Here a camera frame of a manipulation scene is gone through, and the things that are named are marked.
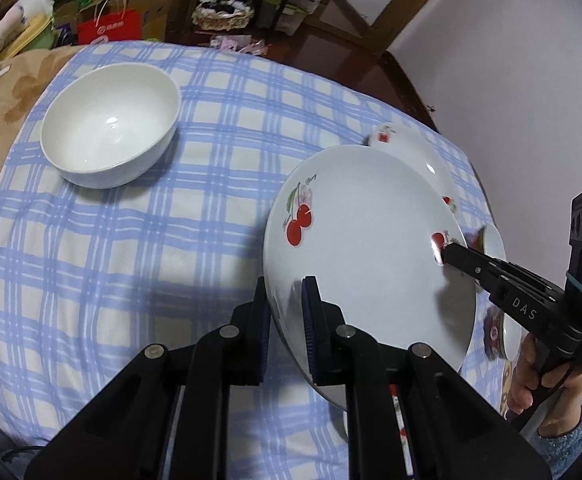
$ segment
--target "tablecloth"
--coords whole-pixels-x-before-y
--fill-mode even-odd
[[[75,78],[115,62],[153,64],[183,97],[164,156],[126,186],[59,177],[39,145],[42,117]],[[393,121],[429,140],[458,187],[461,228],[492,221],[466,155],[374,98],[243,54],[146,42],[90,46],[40,97],[0,175],[0,408],[40,444],[151,342],[191,344],[228,322],[262,274],[266,216],[291,171],[318,150],[362,143]],[[488,300],[462,374],[497,407],[502,361],[487,361]],[[272,330],[259,388],[233,388],[230,478],[346,478],[341,412],[301,377]]]

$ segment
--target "metal screw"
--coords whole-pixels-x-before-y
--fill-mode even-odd
[[[340,325],[335,329],[335,333],[348,339],[356,334],[356,328],[350,325]]]
[[[162,345],[148,345],[144,349],[145,357],[149,359],[157,359],[158,357],[162,357],[164,355],[164,346]]]
[[[431,355],[431,347],[426,343],[415,343],[411,349],[415,355],[423,359]]]
[[[220,335],[225,339],[237,337],[240,334],[240,329],[235,325],[225,325],[220,329]]]

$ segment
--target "table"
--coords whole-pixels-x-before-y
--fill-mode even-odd
[[[169,72],[183,106],[174,141],[116,189],[69,184],[45,160],[40,122],[68,83],[138,61]],[[250,300],[266,215],[311,154],[401,122],[428,139],[458,186],[462,231],[492,221],[466,155],[395,108],[324,78],[244,54],[141,41],[88,46],[31,110],[0,175],[0,409],[44,443],[150,342],[191,344]],[[476,324],[462,373],[500,402],[502,361]],[[346,478],[342,413],[304,381],[275,331],[259,388],[234,388],[230,478]]]

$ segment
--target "red shopping bag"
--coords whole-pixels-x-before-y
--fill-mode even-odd
[[[118,6],[118,11],[102,16],[107,1],[104,0],[99,13],[96,6],[92,20],[78,24],[78,44],[142,39],[140,14],[134,9],[126,9],[126,0],[122,0],[124,4],[122,12],[119,12]]]

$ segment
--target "wooden door frame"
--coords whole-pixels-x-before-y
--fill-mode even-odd
[[[360,37],[320,21],[322,12],[324,12],[330,1],[322,0],[318,10],[308,16],[307,23],[344,38],[351,43],[358,44],[379,56],[429,0],[391,0],[377,19],[369,25],[368,30],[361,34]]]

